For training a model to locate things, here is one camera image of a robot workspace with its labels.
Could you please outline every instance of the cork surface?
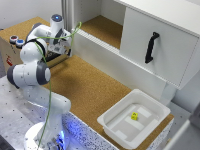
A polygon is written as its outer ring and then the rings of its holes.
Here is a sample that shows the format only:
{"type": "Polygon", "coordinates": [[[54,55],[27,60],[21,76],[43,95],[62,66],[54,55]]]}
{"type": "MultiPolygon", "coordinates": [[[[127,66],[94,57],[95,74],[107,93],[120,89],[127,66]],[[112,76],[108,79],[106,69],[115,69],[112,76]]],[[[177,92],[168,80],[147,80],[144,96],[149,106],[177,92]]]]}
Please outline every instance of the cork surface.
{"type": "Polygon", "coordinates": [[[19,39],[26,39],[27,34],[31,31],[32,26],[36,23],[42,23],[44,25],[50,25],[49,22],[43,20],[40,17],[35,17],[25,22],[16,24],[12,27],[6,28],[0,31],[0,36],[9,42],[10,36],[17,35],[19,39]]]}
{"type": "MultiPolygon", "coordinates": [[[[123,150],[105,134],[97,118],[131,92],[131,89],[75,55],[51,68],[51,75],[52,91],[71,101],[70,111],[123,150]]],[[[169,115],[137,150],[145,150],[172,119],[173,115],[169,115]]]]}
{"type": "Polygon", "coordinates": [[[120,49],[123,26],[103,16],[83,23],[82,30],[120,49]]]}

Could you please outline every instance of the white plastic tray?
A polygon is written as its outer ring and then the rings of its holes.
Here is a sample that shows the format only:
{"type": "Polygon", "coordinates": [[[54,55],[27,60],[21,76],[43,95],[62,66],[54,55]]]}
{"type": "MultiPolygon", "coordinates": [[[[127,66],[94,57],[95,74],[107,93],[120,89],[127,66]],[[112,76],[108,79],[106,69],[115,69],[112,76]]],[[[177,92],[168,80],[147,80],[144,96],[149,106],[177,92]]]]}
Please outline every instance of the white plastic tray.
{"type": "Polygon", "coordinates": [[[105,133],[126,149],[136,149],[169,115],[170,109],[136,89],[98,118],[105,133]],[[131,114],[138,113],[132,120],[131,114]]]}

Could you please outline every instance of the yellow object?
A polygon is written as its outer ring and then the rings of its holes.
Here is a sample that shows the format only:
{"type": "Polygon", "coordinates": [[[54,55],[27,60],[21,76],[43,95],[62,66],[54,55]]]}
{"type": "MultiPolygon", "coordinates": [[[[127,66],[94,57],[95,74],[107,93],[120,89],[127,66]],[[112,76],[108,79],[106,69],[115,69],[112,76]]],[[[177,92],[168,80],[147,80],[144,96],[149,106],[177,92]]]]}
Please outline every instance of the yellow object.
{"type": "Polygon", "coordinates": [[[131,115],[131,119],[137,120],[137,116],[138,116],[138,113],[133,112],[132,115],[131,115]]]}

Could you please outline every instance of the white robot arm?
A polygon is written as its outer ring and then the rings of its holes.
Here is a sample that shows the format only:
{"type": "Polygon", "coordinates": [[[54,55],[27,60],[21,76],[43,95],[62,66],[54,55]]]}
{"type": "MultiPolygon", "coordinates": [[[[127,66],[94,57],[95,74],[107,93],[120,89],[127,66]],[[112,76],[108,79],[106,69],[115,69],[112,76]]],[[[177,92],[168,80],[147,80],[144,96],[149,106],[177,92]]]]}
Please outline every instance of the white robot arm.
{"type": "MultiPolygon", "coordinates": [[[[50,92],[40,85],[47,84],[50,81],[51,73],[48,66],[42,61],[43,56],[40,50],[42,50],[44,56],[48,50],[58,54],[65,54],[66,49],[64,46],[70,47],[72,40],[71,34],[64,30],[63,19],[60,15],[53,15],[50,25],[48,27],[38,23],[33,26],[26,38],[26,44],[20,52],[23,64],[11,66],[7,72],[7,78],[10,83],[15,85],[16,88],[21,88],[24,97],[30,103],[46,108],[48,108],[50,92]]],[[[40,150],[53,149],[52,147],[64,150],[67,144],[64,139],[58,140],[58,137],[60,137],[60,133],[63,130],[62,114],[69,112],[71,102],[56,93],[52,93],[51,102],[51,111],[41,140],[40,150]]],[[[25,144],[25,150],[38,146],[43,128],[44,126],[39,130],[33,141],[29,142],[30,144],[25,144]]]]}

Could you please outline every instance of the cabinet handle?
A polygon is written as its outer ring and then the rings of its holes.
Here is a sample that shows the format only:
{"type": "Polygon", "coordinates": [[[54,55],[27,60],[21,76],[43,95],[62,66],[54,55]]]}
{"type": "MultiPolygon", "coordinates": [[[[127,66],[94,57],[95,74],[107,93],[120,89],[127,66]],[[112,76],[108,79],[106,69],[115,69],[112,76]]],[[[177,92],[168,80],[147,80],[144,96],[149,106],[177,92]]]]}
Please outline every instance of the cabinet handle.
{"type": "Polygon", "coordinates": [[[153,60],[153,57],[151,57],[151,53],[153,50],[153,46],[154,46],[154,40],[157,39],[160,35],[156,32],[153,32],[153,36],[151,37],[150,41],[149,41],[149,45],[148,45],[148,49],[147,49],[147,54],[145,57],[145,63],[148,64],[149,62],[151,62],[153,60]]]}

